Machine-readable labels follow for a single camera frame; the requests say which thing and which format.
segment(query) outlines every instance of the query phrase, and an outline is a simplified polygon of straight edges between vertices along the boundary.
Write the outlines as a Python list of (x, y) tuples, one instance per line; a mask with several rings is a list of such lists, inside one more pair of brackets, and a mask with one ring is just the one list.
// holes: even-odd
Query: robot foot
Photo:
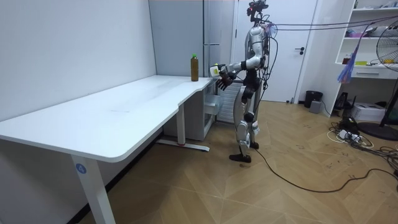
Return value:
[(251, 163), (251, 157), (249, 155), (243, 156), (241, 153), (237, 155), (229, 155), (229, 159), (236, 162)]
[(260, 146), (259, 146), (259, 144), (256, 143), (256, 142), (250, 142), (250, 148), (252, 148), (252, 149), (259, 149)]

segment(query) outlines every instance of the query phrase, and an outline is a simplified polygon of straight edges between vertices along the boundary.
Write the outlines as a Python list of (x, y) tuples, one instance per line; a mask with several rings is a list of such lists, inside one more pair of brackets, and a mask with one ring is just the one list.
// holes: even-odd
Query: robot leg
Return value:
[(234, 125), (236, 131), (236, 141), (239, 145), (239, 154), (230, 155), (229, 159), (238, 162), (251, 162), (251, 158), (247, 155), (250, 147), (250, 131), (254, 118), (254, 113), (249, 112), (251, 97), (254, 93), (252, 88), (242, 86), (235, 98), (234, 103)]
[(259, 144), (256, 142), (256, 135), (259, 132), (259, 126), (257, 122), (257, 115), (259, 102), (261, 101), (261, 88), (258, 88), (256, 93), (254, 94), (254, 104), (253, 104), (253, 111), (254, 111), (254, 119), (253, 123), (250, 127), (250, 148), (252, 149), (259, 149)]

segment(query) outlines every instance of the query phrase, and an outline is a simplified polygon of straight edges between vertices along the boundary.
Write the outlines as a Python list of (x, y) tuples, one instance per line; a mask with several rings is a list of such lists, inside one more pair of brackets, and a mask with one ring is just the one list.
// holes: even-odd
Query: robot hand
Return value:
[(236, 78), (235, 72), (227, 72), (225, 65), (215, 65), (210, 68), (210, 73), (212, 77), (220, 78), (217, 80), (216, 85), (221, 90), (225, 90), (230, 86), (233, 80)]

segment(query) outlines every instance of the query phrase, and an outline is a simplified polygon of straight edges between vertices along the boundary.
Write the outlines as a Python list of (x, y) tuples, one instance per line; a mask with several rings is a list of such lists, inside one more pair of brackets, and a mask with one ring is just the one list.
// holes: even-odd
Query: bottle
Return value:
[(192, 54), (191, 58), (191, 81), (199, 80), (199, 61), (196, 54)]

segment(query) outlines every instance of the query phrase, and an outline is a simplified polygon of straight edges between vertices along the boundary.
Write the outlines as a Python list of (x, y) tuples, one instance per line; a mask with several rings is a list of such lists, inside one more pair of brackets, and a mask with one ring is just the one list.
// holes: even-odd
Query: humanoid robot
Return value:
[(268, 53), (269, 32), (267, 31), (267, 21), (262, 20), (262, 10), (267, 9), (266, 0), (250, 2), (248, 16), (254, 26), (249, 30), (245, 41), (245, 61), (232, 63), (230, 65), (215, 65), (210, 68), (212, 77), (219, 77), (216, 84), (225, 90), (237, 74), (245, 70), (246, 78), (243, 86), (238, 92), (234, 102), (233, 117), (236, 132), (236, 141), (239, 144), (239, 154), (230, 155), (229, 159), (238, 162), (251, 162), (251, 157), (247, 155), (247, 150), (251, 147), (259, 149), (256, 143), (256, 134), (259, 131), (257, 124), (257, 107), (260, 102), (262, 77), (260, 70), (266, 68)]

